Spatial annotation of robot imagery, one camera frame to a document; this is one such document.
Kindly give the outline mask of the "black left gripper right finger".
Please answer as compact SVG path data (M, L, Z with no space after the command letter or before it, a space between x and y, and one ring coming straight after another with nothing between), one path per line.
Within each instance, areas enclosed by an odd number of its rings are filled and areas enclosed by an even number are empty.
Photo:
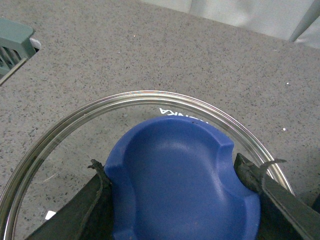
M258 240L318 240L320 210L315 210L287 191L267 175L267 170L284 159L275 159L256 166L238 153L234 170L241 183L258 194L261 217Z

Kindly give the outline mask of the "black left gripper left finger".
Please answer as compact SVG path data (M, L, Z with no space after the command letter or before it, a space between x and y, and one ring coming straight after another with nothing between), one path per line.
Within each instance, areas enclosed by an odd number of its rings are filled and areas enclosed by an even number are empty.
M53 217L31 233L28 240L111 240L112 184L95 159L94 177Z

